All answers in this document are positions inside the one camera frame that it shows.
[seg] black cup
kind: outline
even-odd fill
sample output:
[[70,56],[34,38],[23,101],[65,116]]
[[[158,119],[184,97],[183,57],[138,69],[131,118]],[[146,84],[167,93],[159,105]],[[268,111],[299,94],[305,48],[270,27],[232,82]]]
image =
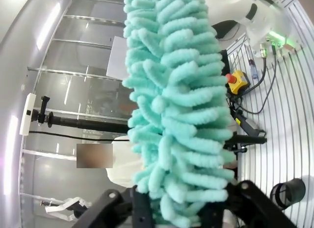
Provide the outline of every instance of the black cup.
[[279,183],[270,192],[270,199],[281,210],[300,202],[305,196],[305,184],[303,180],[295,178],[290,181]]

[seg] red button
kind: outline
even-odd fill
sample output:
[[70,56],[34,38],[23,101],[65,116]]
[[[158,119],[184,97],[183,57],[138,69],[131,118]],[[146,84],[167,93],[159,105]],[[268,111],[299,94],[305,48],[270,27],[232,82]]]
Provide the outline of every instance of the red button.
[[228,79],[228,83],[236,83],[236,77],[231,75],[231,74],[227,74],[226,75],[227,79]]

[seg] white device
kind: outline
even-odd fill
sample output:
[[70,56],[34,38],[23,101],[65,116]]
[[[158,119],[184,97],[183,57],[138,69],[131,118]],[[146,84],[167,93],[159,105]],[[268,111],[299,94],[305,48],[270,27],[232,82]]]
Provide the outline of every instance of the white device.
[[20,135],[22,135],[22,136],[28,136],[28,134],[29,134],[31,115],[33,113],[35,100],[36,100],[36,95],[33,93],[29,93],[27,98],[26,98],[23,116],[22,116],[21,127],[20,127]]
[[261,0],[205,0],[212,25],[234,20],[246,28],[249,45],[261,57],[260,45],[273,42],[283,53],[297,45],[292,21],[283,8]]
[[80,197],[75,197],[73,199],[67,199],[65,201],[63,201],[63,204],[59,205],[59,206],[45,206],[45,210],[46,213],[60,218],[64,221],[77,221],[78,219],[75,217],[74,214],[71,214],[70,216],[67,216],[65,214],[62,214],[62,211],[67,210],[69,207],[71,207],[72,205],[74,205],[75,203],[79,203],[80,206],[82,207],[86,207],[89,208],[91,206],[91,203],[86,202],[84,199],[80,198]]

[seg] teal microfiber duster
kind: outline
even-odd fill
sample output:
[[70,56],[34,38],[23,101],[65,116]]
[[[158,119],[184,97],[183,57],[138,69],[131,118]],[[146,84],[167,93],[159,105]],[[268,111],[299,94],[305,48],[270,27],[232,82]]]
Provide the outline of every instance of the teal microfiber duster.
[[192,227],[206,203],[227,199],[234,177],[221,168],[235,155],[223,149],[232,133],[216,32],[204,0],[125,0],[124,10],[123,85],[138,104],[128,135],[145,164],[134,182],[157,224]]

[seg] white shirt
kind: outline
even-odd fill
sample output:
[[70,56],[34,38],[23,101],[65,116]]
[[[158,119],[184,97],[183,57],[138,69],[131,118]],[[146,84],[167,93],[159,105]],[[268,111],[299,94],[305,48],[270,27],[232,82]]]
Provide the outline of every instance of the white shirt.
[[[128,136],[120,136],[115,140],[129,140]],[[134,186],[133,176],[143,170],[141,155],[133,153],[130,141],[113,141],[113,167],[106,168],[111,182],[130,188]]]

